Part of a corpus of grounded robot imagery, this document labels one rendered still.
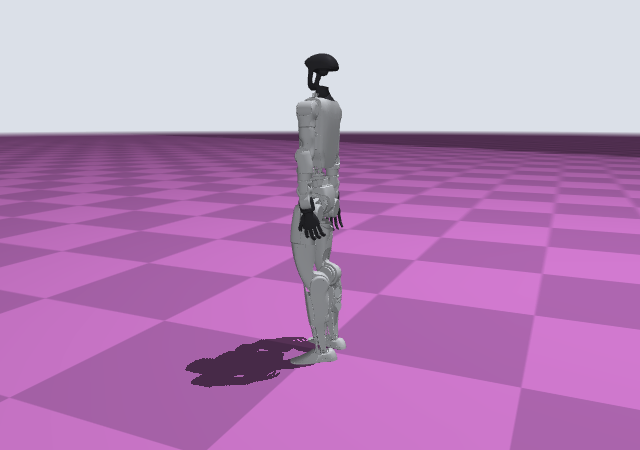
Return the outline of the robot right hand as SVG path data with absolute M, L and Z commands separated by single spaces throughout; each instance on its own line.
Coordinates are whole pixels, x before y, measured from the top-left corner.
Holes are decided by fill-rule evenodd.
M 339 191 L 339 190 L 338 190 L 338 191 Z M 338 198 L 337 198 L 337 199 L 339 200 L 339 196 L 338 196 Z M 340 226 L 341 226 L 341 227 L 343 227 L 343 225 L 342 225 L 342 221 L 341 221 L 341 215 L 340 215 L 340 213 L 341 213 L 341 212 L 340 212 L 340 207 L 339 207 L 339 211 L 338 211 L 338 214 L 337 214 L 337 215 L 338 215 L 339 224 L 340 224 Z M 326 218 L 326 219 L 329 219 L 329 218 Z M 333 227 L 333 217 L 330 217 L 330 222 L 332 222 L 331 226 Z M 335 227 L 336 227 L 336 229 L 339 229 L 338 224 L 337 224 L 337 217 L 335 217 L 335 218 L 334 218 L 334 223 L 335 223 Z M 333 231 L 334 231 L 334 227 L 333 227 Z

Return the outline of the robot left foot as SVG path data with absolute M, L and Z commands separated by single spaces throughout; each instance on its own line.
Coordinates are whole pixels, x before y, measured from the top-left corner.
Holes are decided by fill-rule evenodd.
M 320 347 L 321 349 L 321 347 Z M 320 351 L 320 350 L 319 350 Z M 322 350 L 324 352 L 325 350 Z M 336 352 L 332 348 L 326 348 L 325 354 L 320 354 L 315 352 L 313 348 L 309 352 L 294 357 L 290 360 L 292 364 L 302 365 L 302 364 L 315 364 L 320 362 L 332 362 L 337 360 Z

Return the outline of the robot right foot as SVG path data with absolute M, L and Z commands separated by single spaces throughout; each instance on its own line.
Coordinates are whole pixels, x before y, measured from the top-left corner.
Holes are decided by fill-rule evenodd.
M 327 337 L 327 334 L 326 334 L 326 337 Z M 330 334 L 329 334 L 329 337 L 330 337 Z M 313 337 L 308 338 L 308 341 L 315 344 Z M 319 345 L 318 341 L 317 341 L 317 345 Z M 343 338 L 340 338 L 340 337 L 337 338 L 337 336 L 335 335 L 334 341 L 328 340 L 326 338 L 326 347 L 334 348 L 337 350 L 343 350 L 343 349 L 346 349 L 346 343 Z

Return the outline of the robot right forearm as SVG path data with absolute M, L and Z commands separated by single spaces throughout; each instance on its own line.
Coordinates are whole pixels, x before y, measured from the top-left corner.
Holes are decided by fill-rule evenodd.
M 329 180 L 329 184 L 333 185 L 334 187 L 334 191 L 335 191 L 335 198 L 338 198 L 339 196 L 339 185 L 340 182 L 338 180 L 339 177 L 339 169 L 340 168 L 340 158 L 339 155 L 337 157 L 337 159 L 335 159 L 335 163 L 334 166 L 332 168 L 325 168 L 326 169 L 326 175 L 328 175 L 328 180 Z

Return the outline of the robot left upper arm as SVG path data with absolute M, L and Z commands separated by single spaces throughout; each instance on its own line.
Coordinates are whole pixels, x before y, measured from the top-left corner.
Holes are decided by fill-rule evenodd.
M 302 101 L 299 102 L 296 106 L 299 138 L 302 142 L 301 148 L 305 148 L 310 152 L 312 160 L 315 153 L 315 120 L 318 117 L 318 113 L 318 101 L 316 100 Z

